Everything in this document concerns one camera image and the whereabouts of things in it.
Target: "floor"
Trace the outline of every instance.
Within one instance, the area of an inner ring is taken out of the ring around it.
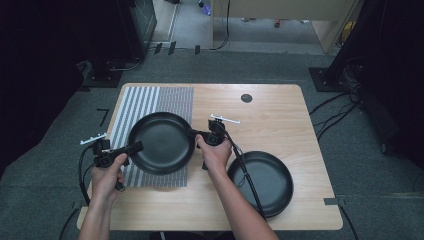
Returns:
[[[209,5],[210,0],[203,1]],[[163,43],[169,46],[176,41],[176,48],[210,50],[210,17],[202,12],[198,1],[181,0],[171,4],[154,0],[158,25],[152,38],[152,46]],[[226,19],[215,20],[214,48],[225,38]],[[324,55],[318,38],[308,21],[282,20],[279,28],[274,19],[255,19],[243,22],[238,18],[228,21],[229,39],[222,51],[264,52],[287,54]],[[329,55],[337,55],[339,48],[333,47]]]

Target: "frying pan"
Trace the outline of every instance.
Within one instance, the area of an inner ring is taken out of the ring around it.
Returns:
[[[156,112],[141,118],[128,135],[128,144],[143,142],[144,149],[131,156],[141,170],[165,175],[176,172],[191,159],[195,139],[187,132],[190,125],[170,112]]]
[[[280,159],[266,152],[246,152],[243,156],[265,217],[278,215],[287,207],[293,196],[293,179],[289,170]],[[241,194],[258,211],[250,185],[244,178],[237,159],[231,163],[227,173]]]

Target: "wooden table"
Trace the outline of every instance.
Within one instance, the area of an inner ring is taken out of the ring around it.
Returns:
[[[214,18],[227,17],[229,0],[211,1],[210,36],[214,48]],[[324,53],[329,53],[360,0],[231,0],[230,18],[313,20]]]
[[[343,225],[337,206],[325,205],[334,198],[327,170],[297,85],[233,84],[126,84],[116,104],[111,126],[127,86],[193,87],[192,127],[207,131],[211,113],[241,124],[226,123],[233,140],[244,152],[264,151],[290,170],[294,194],[289,206],[268,220],[274,230],[337,230]],[[253,101],[245,103],[243,94]],[[189,162],[188,186],[182,188],[127,188],[112,210],[112,230],[230,230],[215,188],[202,170],[199,149]],[[81,227],[87,208],[83,208]]]

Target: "gray striped cloth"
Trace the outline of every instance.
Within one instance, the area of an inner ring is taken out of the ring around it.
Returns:
[[[192,87],[126,87],[110,134],[111,147],[127,144],[131,128],[142,117],[154,112],[171,112],[191,125]],[[122,167],[127,187],[186,187],[188,166],[168,175],[153,175],[140,170],[130,161]]]

